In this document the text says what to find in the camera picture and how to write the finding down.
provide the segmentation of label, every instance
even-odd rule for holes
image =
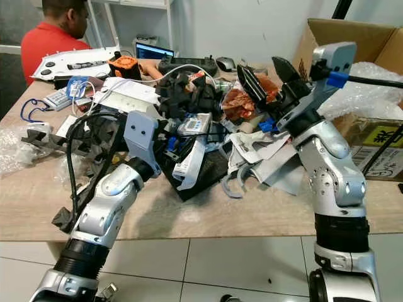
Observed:
[[[379,147],[353,146],[353,162],[362,170]],[[403,149],[387,148],[374,162],[366,176],[393,178],[403,170]]]
[[[398,126],[377,126],[365,139],[363,145],[382,146],[397,130]],[[403,133],[401,133],[391,144],[390,147],[403,146]]]

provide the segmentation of plastic wrap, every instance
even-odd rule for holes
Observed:
[[[34,160],[51,153],[49,149],[23,143],[21,137],[26,137],[27,129],[50,132],[50,126],[47,123],[33,123],[16,128],[0,129],[0,175],[29,167],[34,164]]]
[[[86,171],[88,170],[89,163],[85,157],[76,154],[71,155],[71,160],[73,163],[74,177],[76,178],[77,182],[85,175]],[[61,184],[67,184],[70,182],[69,168],[67,167],[67,157],[65,155],[59,159],[59,162],[56,165],[54,179]]]
[[[403,81],[403,76],[379,67],[374,63],[359,62],[351,66],[350,75]],[[318,110],[319,114],[333,120],[348,113],[365,118],[402,120],[403,111],[398,104],[403,98],[403,89],[347,82]]]

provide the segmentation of white tile floor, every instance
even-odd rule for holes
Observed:
[[[116,302],[308,302],[313,237],[117,242],[99,276]],[[403,234],[373,235],[383,302],[402,301]],[[0,301],[26,302],[55,259],[44,242],[0,242]]]

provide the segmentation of blue lanyard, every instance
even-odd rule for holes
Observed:
[[[31,104],[33,104],[33,105],[38,105],[39,103],[42,103],[42,104],[45,105],[45,107],[35,107],[35,108],[33,108],[33,109],[28,113],[28,117],[25,118],[25,117],[24,117],[24,110],[25,110],[25,107],[26,107],[26,105],[27,105],[28,103],[31,103]],[[32,113],[34,113],[34,111],[36,111],[36,110],[39,110],[39,111],[42,111],[42,112],[53,111],[53,109],[49,109],[49,108],[50,108],[50,106],[49,106],[47,103],[45,103],[44,101],[40,100],[40,99],[29,99],[29,100],[27,100],[27,101],[24,103],[24,105],[22,106],[21,112],[20,112],[20,117],[21,117],[21,119],[22,119],[23,121],[27,121],[27,122],[29,122],[29,123],[43,123],[43,121],[37,121],[37,120],[31,119],[31,115],[32,115]]]

